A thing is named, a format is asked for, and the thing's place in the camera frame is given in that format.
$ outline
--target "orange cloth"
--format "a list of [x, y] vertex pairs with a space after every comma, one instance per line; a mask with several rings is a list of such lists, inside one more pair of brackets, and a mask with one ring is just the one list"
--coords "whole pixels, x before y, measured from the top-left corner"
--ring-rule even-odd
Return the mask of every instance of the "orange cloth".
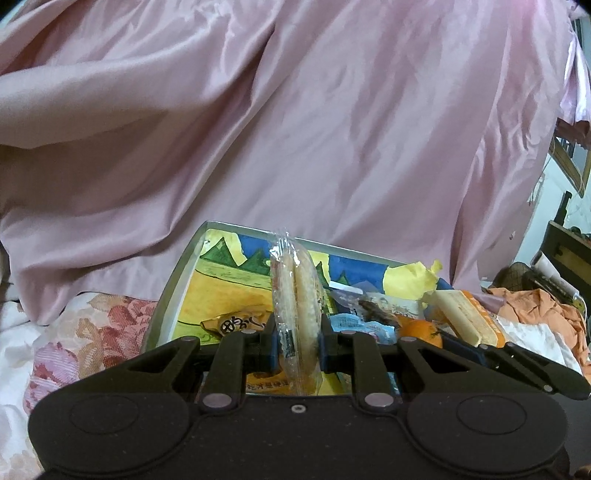
[[581, 365], [583, 375], [591, 383], [586, 326], [583, 316], [575, 307], [558, 303], [548, 292], [539, 289], [509, 291], [506, 288], [490, 288], [489, 291], [507, 302], [499, 310], [501, 317], [529, 325], [545, 323], [550, 330], [560, 333]]

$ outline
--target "green mountain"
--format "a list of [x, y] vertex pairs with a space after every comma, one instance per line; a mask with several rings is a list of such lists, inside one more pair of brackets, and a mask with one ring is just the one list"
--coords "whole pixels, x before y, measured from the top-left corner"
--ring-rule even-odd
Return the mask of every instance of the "green mountain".
[[322, 285], [322, 288], [328, 288], [329, 283], [326, 281], [324, 272], [322, 271], [322, 262], [319, 262], [318, 265], [316, 265], [316, 273], [318, 273], [318, 278], [320, 279], [320, 284]]
[[347, 280], [347, 275], [345, 275], [345, 271], [343, 270], [340, 274], [339, 279], [337, 280], [338, 283], [342, 283], [343, 285], [351, 285], [349, 280]]
[[247, 258], [246, 261], [240, 265], [240, 269], [268, 276], [271, 272], [271, 267], [267, 265], [267, 261], [268, 259], [265, 257], [265, 252], [262, 248], [259, 248], [251, 257]]
[[227, 267], [237, 267], [237, 263], [234, 257], [230, 253], [226, 241], [224, 238], [220, 238], [220, 241], [211, 247], [207, 252], [201, 255], [201, 258], [209, 260], [211, 262], [226, 265]]

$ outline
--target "crumpled yellow paper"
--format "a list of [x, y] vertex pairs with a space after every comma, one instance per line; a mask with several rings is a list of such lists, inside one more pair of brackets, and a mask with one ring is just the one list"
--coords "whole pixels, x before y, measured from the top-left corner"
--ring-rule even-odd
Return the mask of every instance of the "crumpled yellow paper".
[[437, 273], [442, 268], [439, 260], [435, 260], [429, 269], [421, 262], [388, 267], [384, 273], [384, 293], [399, 299], [419, 300], [426, 292], [437, 288]]

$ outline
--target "transparent snack bag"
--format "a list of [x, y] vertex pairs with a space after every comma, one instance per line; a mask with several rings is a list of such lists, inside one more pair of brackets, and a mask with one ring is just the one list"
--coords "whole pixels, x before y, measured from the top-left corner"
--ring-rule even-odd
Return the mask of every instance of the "transparent snack bag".
[[314, 395], [322, 383], [318, 362], [322, 286], [308, 250], [288, 235], [277, 235], [270, 253], [281, 366], [294, 395]]

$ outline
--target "orange fruit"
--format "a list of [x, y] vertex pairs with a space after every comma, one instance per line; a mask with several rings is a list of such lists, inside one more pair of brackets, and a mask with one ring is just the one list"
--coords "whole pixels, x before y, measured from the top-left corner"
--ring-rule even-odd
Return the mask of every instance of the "orange fruit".
[[443, 348], [443, 340], [437, 331], [437, 327], [426, 320], [410, 320], [398, 331], [400, 337], [416, 337], [431, 345]]

